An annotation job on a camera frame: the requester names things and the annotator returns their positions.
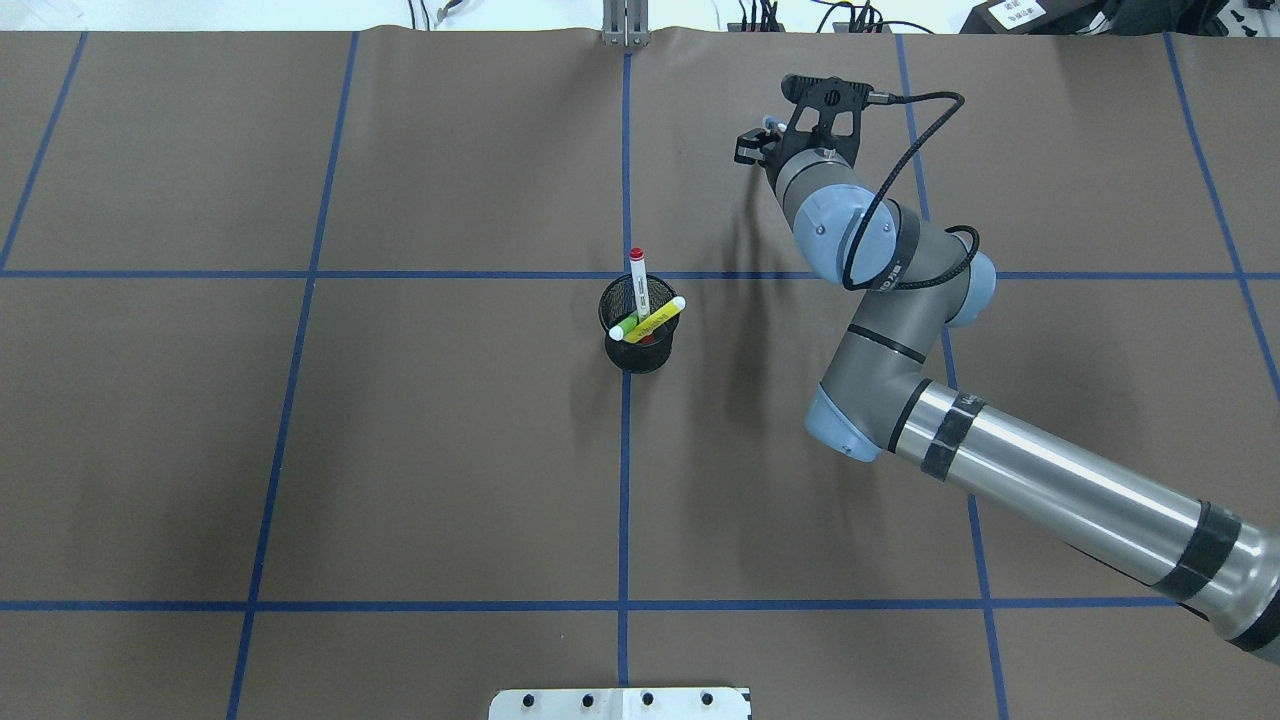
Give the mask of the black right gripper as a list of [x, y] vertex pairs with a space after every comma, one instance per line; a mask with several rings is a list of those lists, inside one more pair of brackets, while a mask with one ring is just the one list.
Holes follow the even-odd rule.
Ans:
[[735, 161], [746, 167], [776, 167], [781, 136], [769, 129], [751, 129], [740, 135], [735, 145]]

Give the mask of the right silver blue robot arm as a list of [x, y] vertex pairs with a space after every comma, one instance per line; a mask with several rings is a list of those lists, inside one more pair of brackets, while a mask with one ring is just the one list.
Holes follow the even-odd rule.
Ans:
[[1042, 528], [1207, 621], [1238, 650], [1277, 661], [1277, 532], [1164, 486], [932, 374], [945, 332], [973, 322], [995, 268], [959, 231], [896, 199], [876, 201], [836, 142], [794, 147], [776, 127], [737, 137], [764, 170], [809, 268], [863, 286], [806, 410], [806, 429], [846, 457], [890, 454]]

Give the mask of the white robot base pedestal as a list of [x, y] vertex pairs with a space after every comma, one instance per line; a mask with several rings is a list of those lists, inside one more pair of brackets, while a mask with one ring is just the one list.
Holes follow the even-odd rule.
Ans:
[[710, 687], [548, 688], [498, 692], [489, 719], [751, 719], [750, 691]]

